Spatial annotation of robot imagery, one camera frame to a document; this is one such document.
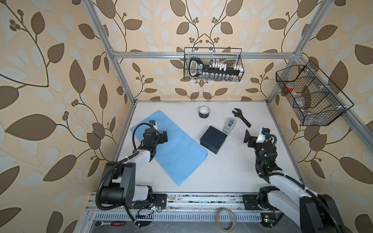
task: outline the blue cloth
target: blue cloth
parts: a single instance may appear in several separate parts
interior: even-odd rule
[[[155,159],[167,172],[167,174],[180,186],[207,157],[207,151],[191,139],[175,123],[173,123],[163,112],[156,111],[140,123],[149,123],[150,120],[157,122],[160,133],[167,131],[168,142],[157,146]],[[141,141],[144,139],[144,131],[147,125],[140,126],[135,137]]]

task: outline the masking tape roll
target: masking tape roll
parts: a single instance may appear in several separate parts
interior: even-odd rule
[[[233,220],[233,223],[232,223],[232,227],[230,227],[228,230],[222,228],[222,226],[220,226],[220,223],[219,223],[219,215],[221,212],[223,211],[226,211],[229,213],[229,215],[232,217]],[[215,218],[215,221],[216,221],[216,226],[219,228],[219,230],[223,231],[223,232],[232,232],[234,230],[234,228],[236,228],[236,225],[237,225],[237,218],[236,218],[236,215],[229,209],[221,209],[219,210],[219,212],[217,213],[216,215],[216,218]]]

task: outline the black wire mesh basket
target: black wire mesh basket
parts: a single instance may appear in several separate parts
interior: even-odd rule
[[[184,79],[239,82],[244,75],[241,48],[184,48]]]
[[[316,71],[328,79],[328,84],[319,80]],[[276,82],[303,126],[327,126],[354,105],[311,60],[305,66],[293,65],[277,71]]]

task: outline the wall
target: wall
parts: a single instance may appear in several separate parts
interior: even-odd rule
[[[335,1],[304,57],[330,75],[373,130],[372,13],[372,1]],[[373,232],[373,153],[341,117],[326,127],[300,126],[281,94],[272,109],[309,188],[333,197],[350,231]]]
[[[292,52],[317,0],[94,0],[117,51],[232,47]]]
[[[0,14],[0,232],[73,232],[130,104],[80,1]]]
[[[243,59],[240,82],[200,81],[184,76],[183,62],[169,59],[123,59],[122,70],[138,100],[265,100],[275,86],[283,59]]]

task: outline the black wrench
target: black wrench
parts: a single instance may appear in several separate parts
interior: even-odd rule
[[[237,111],[237,112],[235,112],[235,111],[232,111],[233,112],[233,114],[234,114],[234,116],[235,117],[239,117],[239,118],[241,118],[241,120],[247,125],[247,127],[251,127],[251,124],[244,118],[244,116],[242,115],[242,111],[241,111],[241,109],[239,109],[239,108],[235,108],[235,110]]]

